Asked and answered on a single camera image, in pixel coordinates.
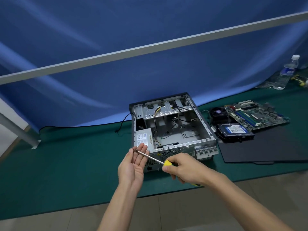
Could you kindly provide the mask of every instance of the screwdriver shaft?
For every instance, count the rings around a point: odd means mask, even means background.
[[[149,155],[147,155],[147,154],[145,154],[145,153],[143,153],[143,152],[140,152],[140,151],[138,151],[138,150],[135,150],[135,152],[137,152],[137,153],[139,153],[139,154],[141,154],[141,155],[144,155],[144,156],[146,156],[146,157],[148,157],[148,158],[150,158],[150,159],[152,159],[152,160],[155,160],[156,162],[158,162],[158,163],[164,165],[164,162],[161,162],[160,160],[157,160],[157,159],[155,159],[154,157],[151,157],[151,156],[149,156]]]

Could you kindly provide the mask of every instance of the forearm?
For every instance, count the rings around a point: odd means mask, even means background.
[[[128,230],[137,193],[129,184],[118,185],[97,230]]]
[[[207,185],[218,194],[230,213],[246,231],[279,230],[291,231],[267,208],[238,188],[225,175],[214,173]]]

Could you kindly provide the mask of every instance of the screwdriver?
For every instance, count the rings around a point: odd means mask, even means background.
[[[154,157],[151,157],[151,156],[149,156],[149,155],[147,155],[147,154],[145,154],[145,153],[143,153],[143,152],[140,152],[140,151],[138,151],[138,150],[135,150],[135,152],[137,152],[137,153],[139,153],[139,154],[141,154],[141,155],[144,155],[144,156],[146,156],[146,157],[148,157],[148,158],[150,158],[150,159],[156,161],[157,163],[162,164],[163,166],[168,166],[168,165],[173,165],[173,166],[175,166],[175,165],[172,164],[169,160],[165,160],[165,162],[162,162],[162,161],[157,160],[157,159],[155,159]]]

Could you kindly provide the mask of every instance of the hand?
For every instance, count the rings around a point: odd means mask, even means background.
[[[219,174],[215,170],[206,167],[204,164],[186,153],[179,153],[167,158],[178,166],[163,166],[164,172],[170,173],[172,179],[178,177],[181,183],[189,182],[191,184],[208,185],[213,175]]]
[[[118,167],[119,185],[131,186],[136,193],[139,192],[143,183],[143,169],[148,158],[138,154],[134,150],[149,155],[148,146],[141,143],[138,147],[129,149],[128,153]]]

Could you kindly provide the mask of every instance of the yellow screwdriver handle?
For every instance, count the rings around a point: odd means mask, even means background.
[[[169,165],[173,165],[169,160],[166,160],[165,162],[164,162],[164,166],[169,166]]]

